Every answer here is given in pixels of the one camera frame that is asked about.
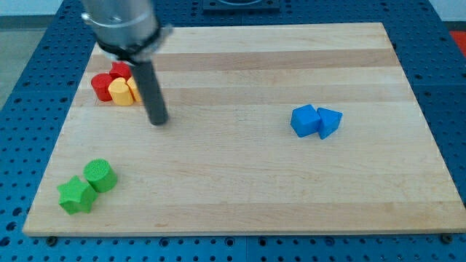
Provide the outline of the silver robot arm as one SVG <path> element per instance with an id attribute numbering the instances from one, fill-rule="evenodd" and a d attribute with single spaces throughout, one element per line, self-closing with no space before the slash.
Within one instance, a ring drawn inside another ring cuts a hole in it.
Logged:
<path id="1" fill-rule="evenodd" d="M 99 47 L 115 61 L 147 63 L 173 32 L 156 16 L 152 0 L 82 0 L 82 19 Z"/>

